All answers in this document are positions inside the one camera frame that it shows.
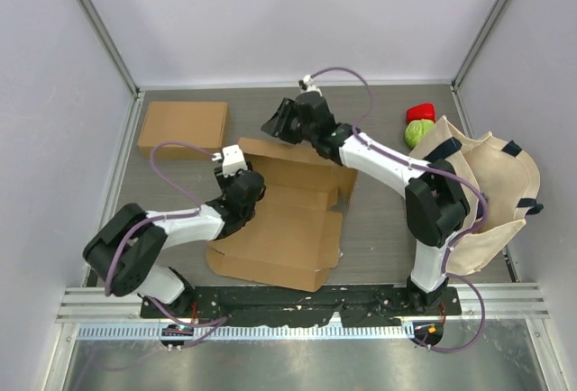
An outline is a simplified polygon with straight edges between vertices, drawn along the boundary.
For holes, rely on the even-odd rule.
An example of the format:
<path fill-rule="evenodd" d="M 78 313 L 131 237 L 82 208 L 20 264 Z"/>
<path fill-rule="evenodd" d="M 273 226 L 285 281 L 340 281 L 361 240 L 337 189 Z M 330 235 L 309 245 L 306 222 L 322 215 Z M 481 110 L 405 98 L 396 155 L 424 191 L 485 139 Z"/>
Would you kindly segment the brown cardboard box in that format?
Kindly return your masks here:
<path fill-rule="evenodd" d="M 145 159 L 164 141 L 185 142 L 216 152 L 224 146 L 227 121 L 226 102 L 152 101 L 137 147 Z"/>
<path fill-rule="evenodd" d="M 208 266 L 224 277 L 317 291 L 339 262 L 356 170 L 323 159 L 306 145 L 250 138 L 238 144 L 263 175 L 266 192 L 240 231 L 209 242 Z"/>

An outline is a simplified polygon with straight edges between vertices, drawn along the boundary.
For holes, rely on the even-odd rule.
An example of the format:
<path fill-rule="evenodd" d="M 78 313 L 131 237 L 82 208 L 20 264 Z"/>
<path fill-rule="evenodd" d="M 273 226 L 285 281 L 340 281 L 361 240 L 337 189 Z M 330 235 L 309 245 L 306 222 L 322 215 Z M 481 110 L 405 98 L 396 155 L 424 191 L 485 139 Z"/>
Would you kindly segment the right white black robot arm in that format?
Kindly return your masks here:
<path fill-rule="evenodd" d="M 337 122 L 316 91 L 283 99 L 261 131 L 289 144 L 306 141 L 320 157 L 399 193 L 405 200 L 408 230 L 416 240 L 407 280 L 408 306 L 417 314 L 428 314 L 439 305 L 448 284 L 444 258 L 470 212 L 462 184 L 447 160 L 412 159 L 380 147 L 349 123 Z"/>

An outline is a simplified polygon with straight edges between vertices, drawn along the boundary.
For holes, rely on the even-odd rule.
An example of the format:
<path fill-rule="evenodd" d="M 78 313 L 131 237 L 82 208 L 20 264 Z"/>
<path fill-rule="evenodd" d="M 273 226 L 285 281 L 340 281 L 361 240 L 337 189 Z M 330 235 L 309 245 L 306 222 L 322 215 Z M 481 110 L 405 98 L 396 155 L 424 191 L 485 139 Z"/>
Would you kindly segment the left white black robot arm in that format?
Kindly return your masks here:
<path fill-rule="evenodd" d="M 161 314 L 185 316 L 195 302 L 192 286 L 174 268 L 156 264 L 162 250 L 193 241 L 216 241 L 240 231 L 266 191 L 264 177 L 215 170 L 221 195 L 199 207 L 169 213 L 125 205 L 84 248 L 85 262 L 105 282 L 107 294 L 136 294 Z"/>

